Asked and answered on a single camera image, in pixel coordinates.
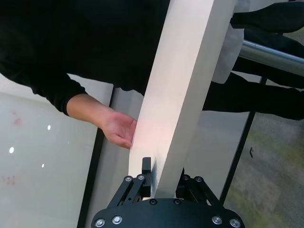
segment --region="black metal bracket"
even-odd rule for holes
[[[235,212],[225,209],[202,177],[181,174],[178,199],[149,199],[151,158],[142,160],[142,174],[126,176],[109,203],[93,218],[92,228],[245,228]]]
[[[151,196],[151,158],[143,158],[142,162],[142,173],[136,178],[126,176],[107,208],[139,202]]]

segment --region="metal bolt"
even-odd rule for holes
[[[183,178],[185,181],[186,181],[186,180],[189,180],[189,176],[188,176],[188,175],[184,175],[182,178]]]
[[[151,205],[156,205],[157,204],[157,200],[156,199],[151,199],[150,200],[150,204]]]
[[[116,215],[113,219],[112,219],[112,222],[113,222],[113,224],[119,224],[119,223],[121,223],[123,221],[123,218],[121,217],[121,216],[119,216],[119,215]]]
[[[222,224],[222,219],[219,217],[219,216],[213,216],[212,217],[212,222],[215,224],[215,225],[220,225]]]
[[[176,204],[176,205],[180,205],[181,204],[181,201],[179,199],[174,199],[173,202]]]
[[[132,177],[126,177],[125,181],[130,182],[132,180]]]
[[[105,224],[105,220],[103,220],[102,218],[97,220],[96,223],[95,223],[95,226],[96,227],[103,227]]]
[[[140,180],[143,180],[144,176],[143,175],[139,175],[137,178],[140,179]]]
[[[229,222],[230,222],[230,225],[234,228],[240,228],[241,227],[241,223],[235,218],[231,219]]]
[[[195,180],[196,180],[197,182],[202,182],[202,181],[203,181],[203,179],[202,179],[201,177],[196,177]]]

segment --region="black sleeve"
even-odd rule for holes
[[[52,69],[8,67],[0,63],[0,73],[18,84],[28,86],[34,94],[45,97],[57,110],[67,114],[68,101],[78,95],[85,94],[85,89],[66,73]]]

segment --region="person's hand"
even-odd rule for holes
[[[137,121],[132,117],[113,110],[107,115],[102,130],[110,142],[130,149],[136,124]]]
[[[67,103],[66,111],[75,119],[101,128],[110,142],[130,149],[137,124],[132,117],[103,105],[88,94],[72,97]]]

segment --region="white wooden board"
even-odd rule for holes
[[[152,157],[152,196],[173,197],[234,0],[171,0],[129,157]]]

